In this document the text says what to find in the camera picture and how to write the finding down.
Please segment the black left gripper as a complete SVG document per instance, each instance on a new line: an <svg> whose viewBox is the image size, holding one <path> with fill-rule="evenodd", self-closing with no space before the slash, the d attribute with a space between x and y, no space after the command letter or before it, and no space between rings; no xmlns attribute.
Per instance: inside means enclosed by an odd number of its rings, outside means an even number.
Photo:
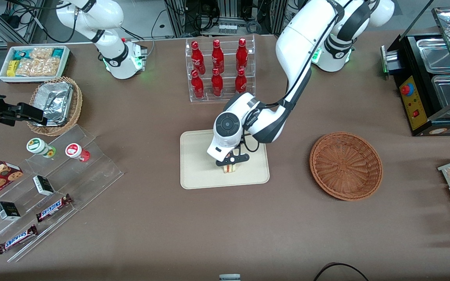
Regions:
<svg viewBox="0 0 450 281"><path fill-rule="evenodd" d="M221 167L223 172L236 171L236 165L242 162L247 162L250 159L249 154L246 154L242 145L237 145L230 153L225 157L223 161L216 161L216 166Z"/></svg>

